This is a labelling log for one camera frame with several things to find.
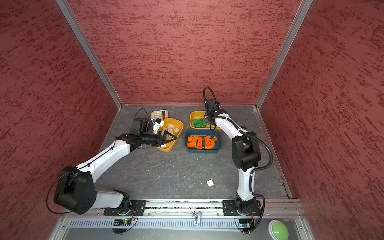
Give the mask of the orange long lego chassis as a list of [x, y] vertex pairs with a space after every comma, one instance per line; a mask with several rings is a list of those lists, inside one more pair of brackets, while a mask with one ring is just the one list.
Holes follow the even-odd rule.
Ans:
[[197, 145], [196, 145], [197, 150], [202, 150], [203, 149], [203, 137], [199, 136], [197, 138]]

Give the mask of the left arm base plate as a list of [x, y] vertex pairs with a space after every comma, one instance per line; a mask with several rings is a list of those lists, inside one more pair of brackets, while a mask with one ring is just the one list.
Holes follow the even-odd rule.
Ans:
[[144, 214], [146, 203], [146, 200], [125, 201], [116, 209], [105, 208], [104, 216], [142, 216]]

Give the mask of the orange 2x4 lego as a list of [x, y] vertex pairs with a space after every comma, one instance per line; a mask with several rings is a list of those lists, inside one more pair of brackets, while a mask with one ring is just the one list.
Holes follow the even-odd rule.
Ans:
[[187, 143], [187, 148], [195, 149], [197, 147], [196, 142]]

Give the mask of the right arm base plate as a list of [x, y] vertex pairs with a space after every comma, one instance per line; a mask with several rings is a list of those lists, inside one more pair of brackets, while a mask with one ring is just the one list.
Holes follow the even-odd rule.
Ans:
[[262, 212], [261, 202], [256, 199], [223, 200], [222, 203], [224, 216], [260, 216]]

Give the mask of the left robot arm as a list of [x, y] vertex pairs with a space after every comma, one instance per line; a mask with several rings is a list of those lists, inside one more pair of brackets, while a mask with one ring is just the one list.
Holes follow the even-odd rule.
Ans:
[[90, 160], [76, 167], [62, 169], [57, 180], [54, 203], [78, 215], [91, 209], [111, 209], [120, 216], [130, 214], [134, 207], [129, 194], [117, 190], [97, 191], [96, 181], [141, 145], [160, 147], [176, 140], [177, 137], [169, 132], [122, 134], [116, 137], [107, 149]]

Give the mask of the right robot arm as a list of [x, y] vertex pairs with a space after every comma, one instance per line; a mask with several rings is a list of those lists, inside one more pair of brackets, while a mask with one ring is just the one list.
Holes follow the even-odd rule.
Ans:
[[204, 100], [205, 122], [219, 127], [232, 141], [232, 159], [239, 170], [239, 186], [235, 206], [239, 213], [247, 214], [257, 205], [253, 195], [253, 177], [251, 171], [258, 166], [261, 153], [258, 142], [253, 139], [255, 133], [236, 124], [229, 114], [220, 109], [220, 103], [214, 99]]

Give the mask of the orange 2x3 lego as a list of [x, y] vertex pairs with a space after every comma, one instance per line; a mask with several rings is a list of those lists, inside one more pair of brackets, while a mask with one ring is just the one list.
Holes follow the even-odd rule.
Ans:
[[205, 142], [205, 149], [209, 150], [211, 148], [211, 137], [206, 136], [204, 139]]
[[217, 142], [217, 141], [218, 141], [218, 139], [217, 139], [216, 137], [210, 139], [210, 142], [211, 142], [211, 143], [215, 143], [215, 142]]
[[192, 143], [196, 143], [198, 141], [198, 136], [194, 135], [192, 139]]

